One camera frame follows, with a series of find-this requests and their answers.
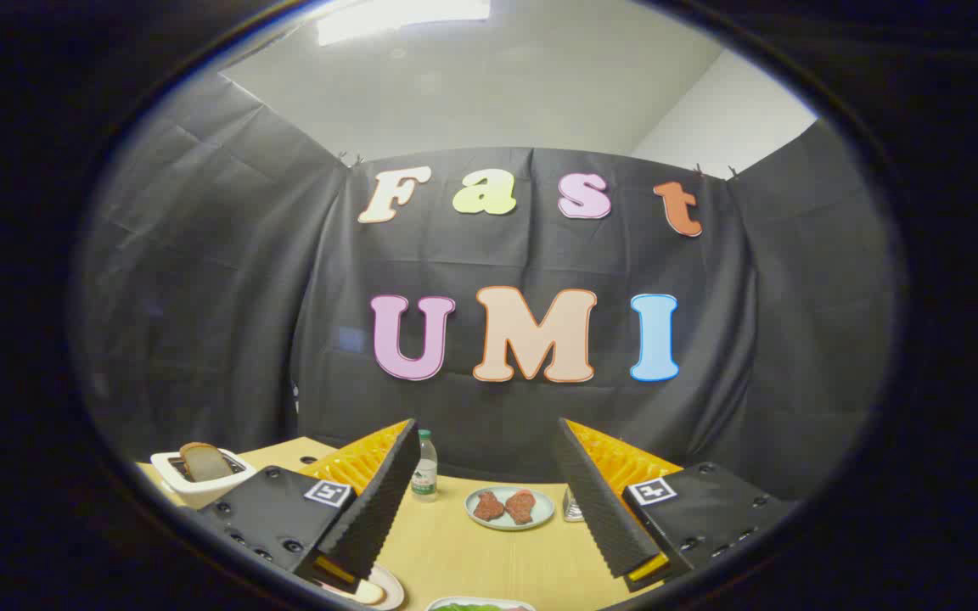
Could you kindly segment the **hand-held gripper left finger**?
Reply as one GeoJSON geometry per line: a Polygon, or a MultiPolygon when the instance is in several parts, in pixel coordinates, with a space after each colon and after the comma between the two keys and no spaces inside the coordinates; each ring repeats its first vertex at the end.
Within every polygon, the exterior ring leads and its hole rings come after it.
{"type": "Polygon", "coordinates": [[[247,557],[354,592],[383,549],[420,452],[418,423],[400,421],[301,471],[267,465],[188,515],[247,557]]]}

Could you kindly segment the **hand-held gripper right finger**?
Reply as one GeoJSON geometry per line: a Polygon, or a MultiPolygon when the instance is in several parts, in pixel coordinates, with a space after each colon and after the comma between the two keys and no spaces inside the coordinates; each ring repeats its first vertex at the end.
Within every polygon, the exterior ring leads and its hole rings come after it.
{"type": "Polygon", "coordinates": [[[554,459],[612,576],[629,591],[701,571],[795,507],[713,462],[678,467],[560,418],[554,459]]]}

